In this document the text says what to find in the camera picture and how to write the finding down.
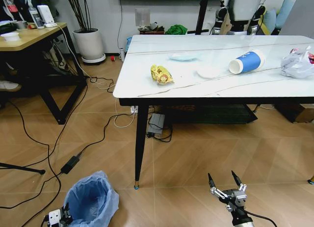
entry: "blue trash bag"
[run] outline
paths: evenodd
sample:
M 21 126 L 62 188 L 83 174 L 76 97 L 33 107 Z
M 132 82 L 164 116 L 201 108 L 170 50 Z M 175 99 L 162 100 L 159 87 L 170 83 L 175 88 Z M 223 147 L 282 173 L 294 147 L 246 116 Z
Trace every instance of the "blue trash bag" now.
M 119 195 L 103 171 L 93 173 L 77 182 L 67 193 L 73 222 L 71 227 L 105 227 L 118 210 Z

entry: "white bowl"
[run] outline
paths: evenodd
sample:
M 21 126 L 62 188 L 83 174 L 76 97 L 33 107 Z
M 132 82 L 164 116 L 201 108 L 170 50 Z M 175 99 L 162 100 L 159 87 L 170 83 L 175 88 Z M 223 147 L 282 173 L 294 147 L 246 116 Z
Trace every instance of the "white bowl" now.
M 17 32 L 11 32 L 0 35 L 1 37 L 4 37 L 5 41 L 17 41 L 20 40 L 19 33 Z

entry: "white table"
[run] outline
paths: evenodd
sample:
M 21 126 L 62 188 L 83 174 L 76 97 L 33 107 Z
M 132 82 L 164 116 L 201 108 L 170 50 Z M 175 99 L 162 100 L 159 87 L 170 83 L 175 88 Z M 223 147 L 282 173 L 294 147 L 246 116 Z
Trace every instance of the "white table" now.
M 123 106 L 138 105 L 135 145 L 135 187 L 143 159 L 149 105 L 208 105 L 261 103 L 314 103 L 314 77 L 294 79 L 280 74 L 281 59 L 292 48 L 306 48 L 314 40 L 303 36 L 135 35 L 113 92 Z M 243 53 L 261 50 L 262 68 L 233 75 L 229 62 Z M 197 53 L 197 60 L 178 62 L 173 53 Z M 174 84 L 157 85 L 150 68 L 166 67 Z M 196 70 L 217 71 L 213 79 Z

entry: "green cloth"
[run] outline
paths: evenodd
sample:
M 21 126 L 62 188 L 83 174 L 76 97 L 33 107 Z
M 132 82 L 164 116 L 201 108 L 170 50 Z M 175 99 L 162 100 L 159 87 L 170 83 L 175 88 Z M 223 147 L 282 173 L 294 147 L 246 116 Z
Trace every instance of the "green cloth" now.
M 165 34 L 186 34 L 187 28 L 182 25 L 174 25 L 165 32 Z

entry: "crumpled snack wrapper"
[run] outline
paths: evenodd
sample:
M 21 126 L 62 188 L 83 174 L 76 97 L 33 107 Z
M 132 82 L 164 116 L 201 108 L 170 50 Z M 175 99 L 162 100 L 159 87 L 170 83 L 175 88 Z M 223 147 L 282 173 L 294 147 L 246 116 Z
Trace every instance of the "crumpled snack wrapper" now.
M 169 71 L 163 66 L 152 65 L 151 74 L 154 81 L 157 81 L 159 85 L 165 85 L 170 82 L 174 82 Z

